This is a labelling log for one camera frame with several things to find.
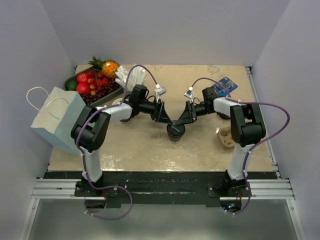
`paper bag handle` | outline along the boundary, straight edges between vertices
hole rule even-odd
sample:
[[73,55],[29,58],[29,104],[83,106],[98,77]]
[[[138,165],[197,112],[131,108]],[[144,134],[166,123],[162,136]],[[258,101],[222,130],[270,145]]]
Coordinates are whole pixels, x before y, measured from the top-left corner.
[[49,111],[49,105],[50,105],[53,101],[55,101],[55,100],[57,100],[57,99],[63,99],[63,100],[65,100],[66,103],[69,105],[69,102],[67,101],[67,99],[65,99],[64,97],[57,97],[57,98],[55,98],[55,99],[52,99],[50,102],[48,102],[48,104],[46,105],[46,109],[48,110],[48,113],[49,113],[52,117],[54,117],[55,119],[60,120],[59,118],[57,118],[55,115],[53,115],[53,114]]
[[47,90],[45,90],[45,89],[44,89],[43,87],[41,87],[41,86],[33,87],[33,88],[29,89],[29,91],[26,93],[25,98],[26,98],[27,102],[28,102],[32,107],[34,107],[35,109],[37,109],[38,112],[39,112],[39,111],[40,111],[39,108],[37,108],[35,105],[33,105],[33,104],[29,101],[29,99],[28,99],[29,93],[30,93],[32,90],[34,90],[34,89],[42,89],[42,90],[44,90],[44,91],[46,92],[46,94],[48,95],[48,97],[49,97],[49,93],[48,93]]

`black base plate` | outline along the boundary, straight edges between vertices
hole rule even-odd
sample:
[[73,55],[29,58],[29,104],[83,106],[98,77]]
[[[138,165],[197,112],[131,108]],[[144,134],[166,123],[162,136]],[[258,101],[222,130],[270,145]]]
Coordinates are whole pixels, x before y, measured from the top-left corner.
[[[221,197],[215,193],[225,172],[132,172],[104,171],[104,186],[118,185],[132,195],[134,204],[206,205],[219,207]],[[45,179],[81,179],[80,171],[48,171]],[[248,172],[248,179],[277,179],[275,172]],[[86,191],[75,190],[76,197],[91,197]],[[248,196],[243,189],[242,196]],[[109,208],[120,208],[129,204],[130,199],[122,190],[110,194]]]

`red apple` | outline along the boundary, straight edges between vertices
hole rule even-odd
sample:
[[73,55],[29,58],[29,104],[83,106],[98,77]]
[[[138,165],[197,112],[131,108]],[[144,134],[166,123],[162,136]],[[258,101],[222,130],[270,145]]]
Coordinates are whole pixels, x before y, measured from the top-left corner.
[[109,78],[107,77],[102,78],[102,86],[107,86],[108,82],[109,82]]
[[80,84],[80,83],[87,83],[88,82],[88,76],[86,73],[80,73],[77,77],[76,77],[76,81]]
[[86,82],[81,82],[78,84],[78,86],[76,86],[75,89],[79,94],[85,94],[85,95],[89,95],[90,94],[90,87],[88,85],[88,83]]
[[88,77],[88,79],[91,79],[91,78],[93,78],[95,76],[95,72],[93,70],[88,71],[86,73],[86,76]]

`marble surface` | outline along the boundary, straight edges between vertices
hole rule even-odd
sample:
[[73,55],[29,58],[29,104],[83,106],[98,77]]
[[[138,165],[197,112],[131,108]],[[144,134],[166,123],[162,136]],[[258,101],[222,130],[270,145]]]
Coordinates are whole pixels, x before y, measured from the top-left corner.
[[[128,70],[132,65],[124,65]],[[184,92],[200,77],[220,80],[228,77],[238,88],[232,98],[253,101],[253,94],[244,66],[237,65],[145,65],[167,93],[161,96],[172,120],[179,118],[185,108]],[[87,68],[79,65],[77,71]],[[194,92],[202,100],[202,89],[211,86],[208,80],[199,81]],[[153,95],[154,82],[147,77],[145,85]],[[217,128],[230,125],[216,114],[201,116],[186,125],[181,140],[168,139],[166,124],[156,123],[147,114],[140,113],[128,124],[115,122],[109,125],[106,139],[100,148],[103,171],[225,171],[231,163],[233,148],[224,147],[218,140]],[[79,156],[53,149],[49,171],[80,171]],[[267,145],[262,144],[252,153],[249,171],[272,171]]]

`black cable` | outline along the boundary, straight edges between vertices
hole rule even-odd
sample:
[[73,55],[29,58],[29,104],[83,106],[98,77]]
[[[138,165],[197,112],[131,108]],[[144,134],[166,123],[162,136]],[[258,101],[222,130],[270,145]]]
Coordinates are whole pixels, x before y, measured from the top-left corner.
[[154,98],[154,99],[156,99],[156,96],[151,95],[151,96],[149,96],[149,97],[147,98],[147,100],[149,100],[150,98]]
[[149,89],[147,89],[148,93],[145,95],[145,99],[147,99],[148,95],[149,95]]
[[199,98],[195,97],[195,98],[193,99],[193,103],[194,103],[195,105],[199,105],[199,104],[203,104],[204,101],[200,101]]
[[130,96],[130,94],[128,94],[127,96],[124,97],[123,100],[127,100],[127,98]]

